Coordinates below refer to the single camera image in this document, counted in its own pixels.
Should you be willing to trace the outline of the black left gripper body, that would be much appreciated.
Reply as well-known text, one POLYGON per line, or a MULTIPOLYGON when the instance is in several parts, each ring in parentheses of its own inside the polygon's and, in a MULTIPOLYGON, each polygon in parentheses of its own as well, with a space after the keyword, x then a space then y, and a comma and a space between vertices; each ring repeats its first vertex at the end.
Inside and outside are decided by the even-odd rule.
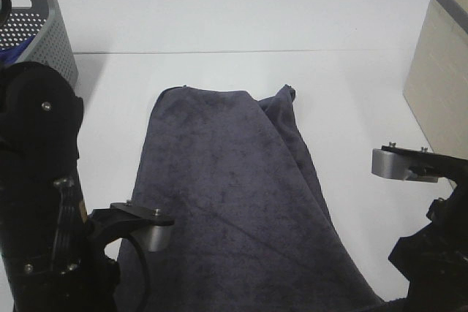
POLYGON ((143 311, 150 295, 145 249, 125 236, 123 216, 92 213, 78 216, 14 217, 15 311, 117 311, 114 292, 120 283, 117 261, 105 254, 116 239, 135 248, 143 270, 143 311))

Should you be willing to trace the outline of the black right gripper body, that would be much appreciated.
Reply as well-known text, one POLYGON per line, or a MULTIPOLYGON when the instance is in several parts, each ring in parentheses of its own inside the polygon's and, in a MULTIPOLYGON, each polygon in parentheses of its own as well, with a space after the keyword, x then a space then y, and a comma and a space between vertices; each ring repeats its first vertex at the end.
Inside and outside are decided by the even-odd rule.
POLYGON ((400 237, 388 259, 409 281, 403 311, 467 310, 467 184, 436 199, 431 223, 400 237))

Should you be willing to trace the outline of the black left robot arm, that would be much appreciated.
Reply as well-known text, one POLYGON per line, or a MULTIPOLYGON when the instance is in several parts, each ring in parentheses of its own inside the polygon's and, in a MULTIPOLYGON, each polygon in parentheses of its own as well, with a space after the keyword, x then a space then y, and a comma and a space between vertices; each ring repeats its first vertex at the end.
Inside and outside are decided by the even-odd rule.
POLYGON ((16 311, 115 311, 118 263, 105 246, 145 221, 87 214, 77 171, 83 100, 54 69, 1 71, 1 258, 16 311))

